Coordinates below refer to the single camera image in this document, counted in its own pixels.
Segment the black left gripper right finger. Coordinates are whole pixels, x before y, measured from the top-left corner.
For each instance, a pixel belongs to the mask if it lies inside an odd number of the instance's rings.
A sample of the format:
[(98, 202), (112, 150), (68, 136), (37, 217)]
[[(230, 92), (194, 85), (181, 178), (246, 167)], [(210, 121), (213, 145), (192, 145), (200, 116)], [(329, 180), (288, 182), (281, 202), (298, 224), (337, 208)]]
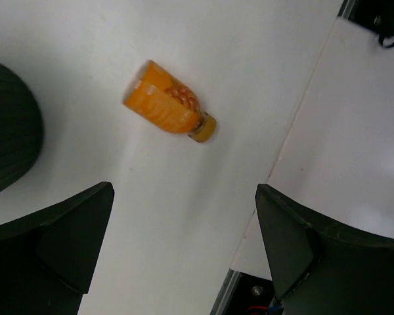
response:
[(255, 203), (285, 314), (394, 314), (394, 239), (341, 223), (268, 184)]

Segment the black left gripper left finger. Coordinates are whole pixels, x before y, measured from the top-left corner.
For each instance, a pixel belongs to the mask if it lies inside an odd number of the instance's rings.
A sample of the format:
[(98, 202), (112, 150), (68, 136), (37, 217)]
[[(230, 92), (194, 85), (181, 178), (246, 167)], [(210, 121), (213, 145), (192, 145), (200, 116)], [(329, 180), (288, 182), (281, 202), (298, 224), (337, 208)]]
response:
[(0, 314), (77, 314), (114, 202), (100, 182), (0, 225)]

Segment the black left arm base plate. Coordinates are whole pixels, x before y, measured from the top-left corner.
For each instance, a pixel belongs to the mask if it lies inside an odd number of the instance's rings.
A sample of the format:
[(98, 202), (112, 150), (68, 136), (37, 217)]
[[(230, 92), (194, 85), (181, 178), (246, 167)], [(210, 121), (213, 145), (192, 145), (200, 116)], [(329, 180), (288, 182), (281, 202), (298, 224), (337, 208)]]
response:
[(284, 310), (271, 280), (230, 269), (209, 314), (284, 314)]

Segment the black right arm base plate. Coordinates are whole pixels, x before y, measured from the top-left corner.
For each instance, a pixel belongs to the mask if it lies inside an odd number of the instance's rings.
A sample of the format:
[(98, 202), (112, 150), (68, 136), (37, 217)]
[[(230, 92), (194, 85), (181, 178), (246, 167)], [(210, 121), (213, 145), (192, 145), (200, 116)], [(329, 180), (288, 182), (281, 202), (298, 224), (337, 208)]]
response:
[(374, 32), (382, 48), (394, 48), (394, 0), (345, 0), (338, 16)]

